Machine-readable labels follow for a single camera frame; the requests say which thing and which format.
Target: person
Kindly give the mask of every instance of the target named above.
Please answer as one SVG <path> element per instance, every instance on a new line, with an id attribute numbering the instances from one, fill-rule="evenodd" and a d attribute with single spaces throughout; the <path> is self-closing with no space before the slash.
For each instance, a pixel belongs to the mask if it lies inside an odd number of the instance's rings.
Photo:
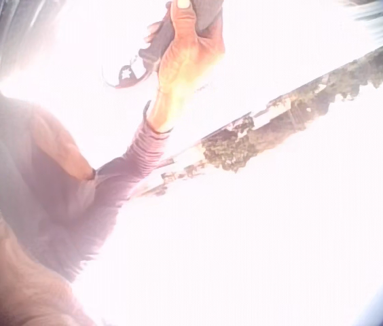
<path id="1" fill-rule="evenodd" d="M 0 232 L 0 308 L 25 309 L 21 315 L 26 319 L 18 317 L 24 325 L 49 324 L 30 323 L 41 310 L 11 305 L 1 292 L 15 299 L 21 287 L 54 284 L 43 288 L 55 291 L 68 286 L 60 285 L 58 276 L 63 284 L 75 280 L 100 251 L 136 186 L 158 166 L 187 101 L 225 53 L 221 16 L 201 35 L 189 0 L 173 1 L 170 17 L 175 39 L 160 63 L 157 94 L 147 103 L 126 153 L 97 170 L 51 113 L 0 93 L 0 225 L 6 225 Z M 161 24 L 151 27 L 152 35 Z M 102 107 L 96 109 L 102 114 Z M 24 271 L 26 266 L 32 271 Z M 12 309 L 3 309 L 6 318 Z M 72 324 L 64 322 L 70 317 L 61 318 L 51 325 L 75 325 L 77 320 L 71 318 Z M 9 320 L 6 325 L 19 325 Z"/>

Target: hand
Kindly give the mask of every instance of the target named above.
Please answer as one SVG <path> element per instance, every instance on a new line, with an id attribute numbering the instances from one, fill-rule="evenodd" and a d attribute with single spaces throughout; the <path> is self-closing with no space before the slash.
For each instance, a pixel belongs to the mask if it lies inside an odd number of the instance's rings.
<path id="1" fill-rule="evenodd" d="M 175 38 L 160 63 L 159 91 L 187 97 L 225 54 L 222 16 L 201 35 L 196 33 L 196 13 L 190 0 L 175 0 L 170 17 Z"/>

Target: sleeve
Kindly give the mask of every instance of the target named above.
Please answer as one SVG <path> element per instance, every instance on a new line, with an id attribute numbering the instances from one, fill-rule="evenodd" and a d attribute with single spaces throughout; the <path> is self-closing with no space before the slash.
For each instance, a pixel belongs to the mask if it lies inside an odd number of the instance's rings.
<path id="1" fill-rule="evenodd" d="M 72 219 L 76 222 L 69 225 L 52 225 L 53 238 L 48 249 L 52 255 L 44 264 L 71 282 L 85 261 L 92 260 L 99 252 L 114 228 L 120 208 L 135 187 L 158 166 L 164 154 L 170 132 L 152 130 L 146 120 L 149 104 L 126 153 L 97 170 L 95 199 L 83 216 Z"/>

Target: wrist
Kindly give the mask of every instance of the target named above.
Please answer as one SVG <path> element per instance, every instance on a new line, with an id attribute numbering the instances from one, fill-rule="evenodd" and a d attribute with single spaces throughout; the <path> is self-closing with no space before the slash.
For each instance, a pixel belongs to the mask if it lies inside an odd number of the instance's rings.
<path id="1" fill-rule="evenodd" d="M 148 109 L 147 122 L 156 132 L 168 132 L 181 117 L 187 97 L 178 92 L 158 90 Z"/>

